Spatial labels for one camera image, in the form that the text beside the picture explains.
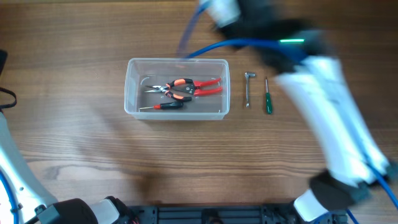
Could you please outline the silver L-shaped socket wrench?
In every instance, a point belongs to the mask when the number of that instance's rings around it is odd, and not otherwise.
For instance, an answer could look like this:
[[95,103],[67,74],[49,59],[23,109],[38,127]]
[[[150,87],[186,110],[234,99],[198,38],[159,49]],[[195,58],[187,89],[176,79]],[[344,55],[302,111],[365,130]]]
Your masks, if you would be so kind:
[[254,78],[256,74],[254,72],[246,72],[244,74],[246,79],[246,107],[250,106],[250,99],[249,99],[249,80],[250,78]]

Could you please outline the green handled screwdriver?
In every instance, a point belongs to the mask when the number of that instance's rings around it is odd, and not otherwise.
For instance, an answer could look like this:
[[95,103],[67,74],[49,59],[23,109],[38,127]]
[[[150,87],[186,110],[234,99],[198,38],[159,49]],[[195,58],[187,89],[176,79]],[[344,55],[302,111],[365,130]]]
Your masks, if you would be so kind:
[[272,100],[271,100],[271,94],[269,93],[269,84],[268,84],[268,79],[265,77],[265,86],[266,86],[266,112],[267,114],[272,114],[273,113],[273,106],[272,106]]

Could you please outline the red handled snips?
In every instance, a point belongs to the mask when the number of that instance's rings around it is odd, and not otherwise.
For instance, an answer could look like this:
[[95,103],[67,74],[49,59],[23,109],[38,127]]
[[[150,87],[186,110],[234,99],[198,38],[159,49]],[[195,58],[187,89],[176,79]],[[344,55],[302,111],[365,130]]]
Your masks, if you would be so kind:
[[193,84],[180,85],[177,90],[193,96],[206,96],[220,93],[223,87],[220,85],[221,78],[209,81],[193,81]]

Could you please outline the orange black needle-nose pliers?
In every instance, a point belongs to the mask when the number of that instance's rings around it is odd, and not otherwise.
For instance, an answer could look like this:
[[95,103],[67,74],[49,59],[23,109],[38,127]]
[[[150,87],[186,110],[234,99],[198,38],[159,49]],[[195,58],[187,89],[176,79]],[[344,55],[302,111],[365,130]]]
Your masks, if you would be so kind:
[[176,101],[189,102],[192,101],[191,96],[182,96],[173,92],[173,90],[177,90],[178,86],[186,84],[193,84],[193,80],[188,78],[180,78],[178,80],[166,83],[165,85],[147,85],[147,87],[151,88],[151,90],[145,91],[145,93],[163,93],[165,96],[172,98]]

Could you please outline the red and black screwdriver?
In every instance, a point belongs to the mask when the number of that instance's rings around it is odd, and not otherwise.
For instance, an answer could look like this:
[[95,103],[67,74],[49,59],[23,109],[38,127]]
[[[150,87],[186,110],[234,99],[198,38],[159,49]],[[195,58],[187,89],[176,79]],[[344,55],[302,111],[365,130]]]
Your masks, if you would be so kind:
[[140,110],[154,109],[154,110],[176,110],[183,107],[183,102],[174,101],[170,103],[161,103],[158,105],[140,108]]

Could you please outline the clear plastic container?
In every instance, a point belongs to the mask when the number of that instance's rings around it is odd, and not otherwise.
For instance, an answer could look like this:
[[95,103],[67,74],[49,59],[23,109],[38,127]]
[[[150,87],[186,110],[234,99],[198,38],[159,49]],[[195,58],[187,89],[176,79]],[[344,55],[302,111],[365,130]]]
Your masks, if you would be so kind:
[[229,64],[223,59],[133,58],[124,110],[136,119],[222,120],[230,107]]

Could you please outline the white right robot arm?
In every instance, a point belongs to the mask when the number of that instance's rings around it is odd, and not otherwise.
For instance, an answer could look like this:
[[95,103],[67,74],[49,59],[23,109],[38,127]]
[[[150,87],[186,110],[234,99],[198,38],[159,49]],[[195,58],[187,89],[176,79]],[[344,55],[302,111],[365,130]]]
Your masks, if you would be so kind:
[[353,99],[338,57],[322,33],[303,19],[283,19],[271,1],[215,1],[208,13],[235,47],[253,47],[277,70],[276,82],[291,97],[323,150],[326,169],[294,200],[306,222],[347,209],[389,181],[397,164],[379,149]]

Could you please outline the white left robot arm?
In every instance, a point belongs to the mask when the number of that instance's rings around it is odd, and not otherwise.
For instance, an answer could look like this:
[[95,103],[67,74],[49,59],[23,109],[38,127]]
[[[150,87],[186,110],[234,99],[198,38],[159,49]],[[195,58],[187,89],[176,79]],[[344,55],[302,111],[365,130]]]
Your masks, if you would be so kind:
[[13,223],[118,223],[123,213],[115,198],[106,198],[92,205],[79,198],[59,202],[35,177],[14,142],[4,110],[17,104],[1,105],[1,185],[4,187]]

